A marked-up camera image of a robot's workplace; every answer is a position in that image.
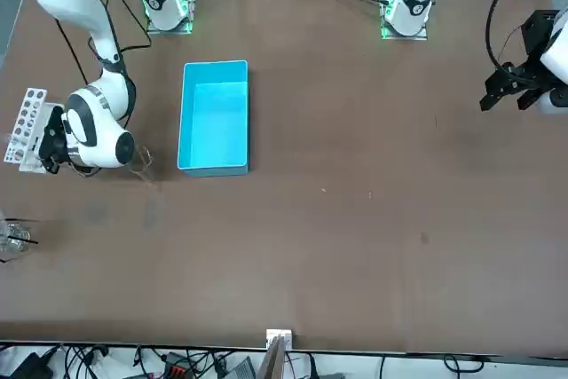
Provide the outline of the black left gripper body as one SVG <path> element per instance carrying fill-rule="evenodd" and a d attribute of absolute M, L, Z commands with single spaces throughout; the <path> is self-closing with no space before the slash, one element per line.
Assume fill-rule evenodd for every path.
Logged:
<path fill-rule="evenodd" d="M 504 63 L 503 67 L 510 74 L 525 80 L 534 81 L 539 86 L 559 82 L 540 61 L 541 55 L 548 46 L 558 13 L 559 10 L 536 10 L 521 26 L 527 58 L 519 66 L 514 66 L 512 63 Z"/>

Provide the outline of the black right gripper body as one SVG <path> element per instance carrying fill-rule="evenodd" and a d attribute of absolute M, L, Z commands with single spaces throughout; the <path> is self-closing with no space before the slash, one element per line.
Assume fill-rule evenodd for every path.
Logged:
<path fill-rule="evenodd" d="M 38 156 L 45 170 L 57 174 L 63 163 L 70 162 L 67 150 L 67 138 L 62 122 L 63 108 L 55 106 L 49 120 L 43 128 L 43 138 L 38 150 Z"/>

